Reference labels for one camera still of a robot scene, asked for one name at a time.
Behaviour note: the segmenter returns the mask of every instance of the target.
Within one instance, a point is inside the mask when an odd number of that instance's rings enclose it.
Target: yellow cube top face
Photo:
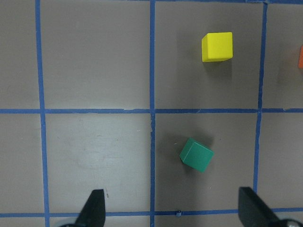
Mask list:
[[[225,61],[232,58],[232,33],[208,33],[202,39],[202,61]]]

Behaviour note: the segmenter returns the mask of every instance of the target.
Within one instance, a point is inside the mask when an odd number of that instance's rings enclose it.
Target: block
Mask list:
[[[208,33],[202,39],[202,61],[226,61],[232,58],[232,33]]]
[[[180,158],[184,164],[204,172],[213,155],[214,153],[209,148],[193,138],[189,138],[182,149]]]
[[[300,69],[303,69],[303,46],[301,46],[301,51],[300,51],[300,57],[299,57],[299,64],[298,67]]]

